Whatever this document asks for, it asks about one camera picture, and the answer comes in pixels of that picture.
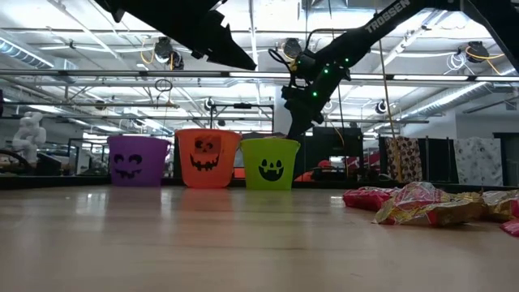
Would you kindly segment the gold crinkly candy pack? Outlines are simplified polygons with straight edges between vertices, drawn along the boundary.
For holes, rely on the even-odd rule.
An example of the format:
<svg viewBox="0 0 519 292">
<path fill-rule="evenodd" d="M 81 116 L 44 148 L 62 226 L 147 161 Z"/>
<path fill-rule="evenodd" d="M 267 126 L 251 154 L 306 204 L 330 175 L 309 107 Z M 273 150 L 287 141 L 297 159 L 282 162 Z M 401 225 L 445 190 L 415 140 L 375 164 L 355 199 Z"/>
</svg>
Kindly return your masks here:
<svg viewBox="0 0 519 292">
<path fill-rule="evenodd" d="M 486 208 L 477 192 L 452 194 L 429 182 L 411 182 L 382 204 L 373 223 L 448 227 L 477 221 Z"/>
<path fill-rule="evenodd" d="M 485 191 L 483 201 L 485 219 L 498 222 L 519 219 L 519 190 Z"/>
</svg>

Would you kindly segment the brown patterned curtain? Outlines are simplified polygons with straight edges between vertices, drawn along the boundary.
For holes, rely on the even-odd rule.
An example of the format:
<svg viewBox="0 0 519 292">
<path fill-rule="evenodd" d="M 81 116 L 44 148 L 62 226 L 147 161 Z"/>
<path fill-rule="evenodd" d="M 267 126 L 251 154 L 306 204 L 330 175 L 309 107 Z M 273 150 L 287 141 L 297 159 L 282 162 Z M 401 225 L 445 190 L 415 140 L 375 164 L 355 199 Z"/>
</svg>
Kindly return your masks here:
<svg viewBox="0 0 519 292">
<path fill-rule="evenodd" d="M 401 170 L 401 181 L 412 183 L 422 181 L 422 161 L 418 139 L 397 136 L 387 137 L 384 141 L 387 154 L 388 174 L 398 179 Z"/>
</svg>

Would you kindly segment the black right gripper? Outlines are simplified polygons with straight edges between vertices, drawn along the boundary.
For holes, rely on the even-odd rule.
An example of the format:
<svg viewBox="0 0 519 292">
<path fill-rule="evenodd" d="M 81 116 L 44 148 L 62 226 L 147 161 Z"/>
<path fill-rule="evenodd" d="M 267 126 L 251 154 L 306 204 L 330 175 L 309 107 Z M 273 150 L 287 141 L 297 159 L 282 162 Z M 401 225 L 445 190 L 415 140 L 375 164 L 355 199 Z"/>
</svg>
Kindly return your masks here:
<svg viewBox="0 0 519 292">
<path fill-rule="evenodd" d="M 317 116 L 329 101 L 344 75 L 302 76 L 306 87 L 298 94 L 298 118 L 293 118 L 287 139 L 296 139 L 317 125 Z"/>
</svg>

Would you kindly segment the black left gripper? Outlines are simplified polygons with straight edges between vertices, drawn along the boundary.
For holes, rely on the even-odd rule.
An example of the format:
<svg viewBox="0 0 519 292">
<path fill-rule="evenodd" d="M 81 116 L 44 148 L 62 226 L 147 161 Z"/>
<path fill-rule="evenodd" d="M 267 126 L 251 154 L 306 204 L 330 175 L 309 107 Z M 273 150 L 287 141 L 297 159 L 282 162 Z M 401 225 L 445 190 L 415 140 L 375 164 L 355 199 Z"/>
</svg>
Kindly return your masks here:
<svg viewBox="0 0 519 292">
<path fill-rule="evenodd" d="M 116 23 L 129 13 L 191 50 L 194 58 L 254 70 L 253 59 L 233 40 L 225 16 L 213 7 L 220 0 L 95 0 Z"/>
</svg>

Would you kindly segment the purple halloween bucket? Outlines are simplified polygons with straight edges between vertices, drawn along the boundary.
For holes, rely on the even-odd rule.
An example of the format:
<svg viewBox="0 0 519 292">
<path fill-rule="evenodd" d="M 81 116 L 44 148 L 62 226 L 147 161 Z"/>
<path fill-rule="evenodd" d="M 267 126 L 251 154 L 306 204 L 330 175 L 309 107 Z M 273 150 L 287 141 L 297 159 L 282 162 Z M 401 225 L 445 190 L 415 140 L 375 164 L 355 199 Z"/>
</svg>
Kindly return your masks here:
<svg viewBox="0 0 519 292">
<path fill-rule="evenodd" d="M 110 136 L 109 172 L 117 187 L 159 187 L 170 142 L 144 136 Z"/>
</svg>

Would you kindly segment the orange halloween bucket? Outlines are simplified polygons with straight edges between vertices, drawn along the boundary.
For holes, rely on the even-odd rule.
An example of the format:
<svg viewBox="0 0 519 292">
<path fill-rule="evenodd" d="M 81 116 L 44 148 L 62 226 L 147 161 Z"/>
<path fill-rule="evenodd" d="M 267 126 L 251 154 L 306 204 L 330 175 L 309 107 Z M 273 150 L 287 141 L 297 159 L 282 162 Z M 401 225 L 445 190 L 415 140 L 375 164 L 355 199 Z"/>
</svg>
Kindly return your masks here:
<svg viewBox="0 0 519 292">
<path fill-rule="evenodd" d="M 242 136 L 217 129 L 183 129 L 178 139 L 182 180 L 192 188 L 227 187 Z"/>
</svg>

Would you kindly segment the person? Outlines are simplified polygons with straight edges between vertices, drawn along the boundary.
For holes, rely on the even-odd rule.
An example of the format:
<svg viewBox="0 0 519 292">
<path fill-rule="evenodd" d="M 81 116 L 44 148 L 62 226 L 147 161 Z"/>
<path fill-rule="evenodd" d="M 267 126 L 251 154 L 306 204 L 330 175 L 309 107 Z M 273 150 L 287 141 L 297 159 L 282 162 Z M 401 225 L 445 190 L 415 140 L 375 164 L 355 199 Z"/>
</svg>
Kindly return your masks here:
<svg viewBox="0 0 519 292">
<path fill-rule="evenodd" d="M 323 170 L 332 170 L 334 166 L 330 160 L 322 160 L 320 161 L 316 167 L 308 170 L 307 172 L 299 175 L 294 181 L 295 182 L 315 182 L 318 180 L 320 173 Z"/>
</svg>

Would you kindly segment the green halloween bucket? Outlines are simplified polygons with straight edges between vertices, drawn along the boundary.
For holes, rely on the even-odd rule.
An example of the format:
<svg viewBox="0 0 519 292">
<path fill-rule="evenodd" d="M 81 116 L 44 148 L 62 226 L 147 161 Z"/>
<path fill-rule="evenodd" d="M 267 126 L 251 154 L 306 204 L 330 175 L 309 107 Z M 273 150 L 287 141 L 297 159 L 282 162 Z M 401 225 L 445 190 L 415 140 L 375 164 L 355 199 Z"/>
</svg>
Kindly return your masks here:
<svg viewBox="0 0 519 292">
<path fill-rule="evenodd" d="M 243 140 L 240 146 L 247 189 L 289 191 L 292 188 L 299 142 L 261 138 Z"/>
</svg>

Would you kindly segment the silver spiral duct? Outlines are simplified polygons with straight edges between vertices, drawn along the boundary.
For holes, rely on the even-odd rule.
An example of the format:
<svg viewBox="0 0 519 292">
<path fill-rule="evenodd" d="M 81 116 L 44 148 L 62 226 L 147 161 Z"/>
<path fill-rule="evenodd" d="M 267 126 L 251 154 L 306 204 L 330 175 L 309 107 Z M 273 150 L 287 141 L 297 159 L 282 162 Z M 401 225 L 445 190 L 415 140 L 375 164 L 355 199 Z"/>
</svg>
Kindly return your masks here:
<svg viewBox="0 0 519 292">
<path fill-rule="evenodd" d="M 519 79 L 501 82 L 477 82 L 460 88 L 448 88 L 410 107 L 397 118 L 399 121 L 430 117 L 466 102 L 490 95 L 500 89 L 519 88 Z"/>
</svg>

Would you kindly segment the white robot figure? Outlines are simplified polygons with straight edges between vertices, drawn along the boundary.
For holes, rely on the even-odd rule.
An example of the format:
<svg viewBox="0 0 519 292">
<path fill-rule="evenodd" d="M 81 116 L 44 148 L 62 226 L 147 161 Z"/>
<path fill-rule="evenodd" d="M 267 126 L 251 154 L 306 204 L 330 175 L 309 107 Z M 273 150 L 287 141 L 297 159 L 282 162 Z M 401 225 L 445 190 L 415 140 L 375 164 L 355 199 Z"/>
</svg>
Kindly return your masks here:
<svg viewBox="0 0 519 292">
<path fill-rule="evenodd" d="M 27 112 L 19 121 L 19 130 L 12 140 L 12 147 L 29 163 L 36 164 L 37 149 L 46 141 L 46 129 L 40 126 L 43 114 Z"/>
</svg>

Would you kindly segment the white patterned curtain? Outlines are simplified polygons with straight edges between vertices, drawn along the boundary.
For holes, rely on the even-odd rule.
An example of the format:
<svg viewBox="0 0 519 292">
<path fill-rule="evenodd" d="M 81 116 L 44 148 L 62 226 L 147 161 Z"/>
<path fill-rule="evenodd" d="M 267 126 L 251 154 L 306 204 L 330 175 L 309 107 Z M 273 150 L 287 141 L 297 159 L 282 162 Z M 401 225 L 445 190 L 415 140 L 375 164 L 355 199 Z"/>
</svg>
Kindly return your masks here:
<svg viewBox="0 0 519 292">
<path fill-rule="evenodd" d="M 454 140 L 457 176 L 462 185 L 502 187 L 500 139 L 471 137 Z"/>
</svg>

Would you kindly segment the black aluminium table frame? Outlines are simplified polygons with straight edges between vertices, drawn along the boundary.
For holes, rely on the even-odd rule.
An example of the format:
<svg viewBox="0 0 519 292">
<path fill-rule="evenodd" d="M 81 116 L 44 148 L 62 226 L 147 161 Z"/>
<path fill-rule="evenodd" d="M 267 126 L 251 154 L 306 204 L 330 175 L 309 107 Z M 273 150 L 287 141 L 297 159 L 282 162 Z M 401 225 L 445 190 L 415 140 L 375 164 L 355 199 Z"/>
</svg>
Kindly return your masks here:
<svg viewBox="0 0 519 292">
<path fill-rule="evenodd" d="M 0 176 L 0 191 L 46 187 L 84 187 L 110 185 L 110 176 Z M 358 189 L 360 187 L 403 187 L 397 182 L 294 182 L 293 189 Z M 434 183 L 434 187 L 450 193 L 469 191 L 510 191 L 519 187 L 471 186 L 452 183 Z"/>
</svg>

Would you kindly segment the long ceiling light rail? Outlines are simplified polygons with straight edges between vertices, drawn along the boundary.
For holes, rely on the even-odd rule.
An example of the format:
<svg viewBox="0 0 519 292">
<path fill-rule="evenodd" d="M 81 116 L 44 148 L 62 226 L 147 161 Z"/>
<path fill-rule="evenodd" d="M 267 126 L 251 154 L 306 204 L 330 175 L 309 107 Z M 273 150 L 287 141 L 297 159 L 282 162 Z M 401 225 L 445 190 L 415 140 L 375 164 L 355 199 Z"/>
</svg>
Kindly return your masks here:
<svg viewBox="0 0 519 292">
<path fill-rule="evenodd" d="M 244 79 L 288 79 L 289 73 L 258 71 L 64 71 L 64 70 L 0 70 L 0 75 L 104 76 L 104 77 L 200 77 Z M 519 82 L 519 75 L 403 75 L 388 74 L 387 80 Z"/>
</svg>

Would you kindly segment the black gantry frame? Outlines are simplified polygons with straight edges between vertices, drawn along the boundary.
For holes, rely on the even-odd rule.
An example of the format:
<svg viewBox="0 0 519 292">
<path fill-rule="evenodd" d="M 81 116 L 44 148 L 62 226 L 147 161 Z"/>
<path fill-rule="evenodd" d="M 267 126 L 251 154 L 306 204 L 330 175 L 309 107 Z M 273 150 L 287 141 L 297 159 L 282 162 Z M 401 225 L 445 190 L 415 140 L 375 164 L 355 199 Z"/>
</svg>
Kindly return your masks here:
<svg viewBox="0 0 519 292">
<path fill-rule="evenodd" d="M 223 117 L 222 114 L 227 110 L 235 110 L 238 114 L 250 114 L 252 110 L 256 110 L 258 114 L 255 117 Z M 274 132 L 274 105 L 260 105 L 251 103 L 233 103 L 233 104 L 211 104 L 209 106 L 209 127 L 213 129 L 218 126 L 218 121 L 231 122 L 270 122 L 271 132 Z"/>
</svg>

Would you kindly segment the silver air duct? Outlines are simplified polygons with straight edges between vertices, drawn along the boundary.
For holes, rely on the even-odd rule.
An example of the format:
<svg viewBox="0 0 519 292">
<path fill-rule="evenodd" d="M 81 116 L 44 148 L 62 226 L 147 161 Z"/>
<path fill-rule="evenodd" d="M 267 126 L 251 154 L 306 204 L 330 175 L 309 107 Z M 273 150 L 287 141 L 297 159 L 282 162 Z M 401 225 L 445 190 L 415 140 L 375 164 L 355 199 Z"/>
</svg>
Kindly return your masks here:
<svg viewBox="0 0 519 292">
<path fill-rule="evenodd" d="M 17 44 L 0 37 L 0 54 L 9 56 L 31 67 L 42 70 L 50 70 L 54 67 L 51 62 L 35 55 L 34 53 L 18 46 Z"/>
</svg>

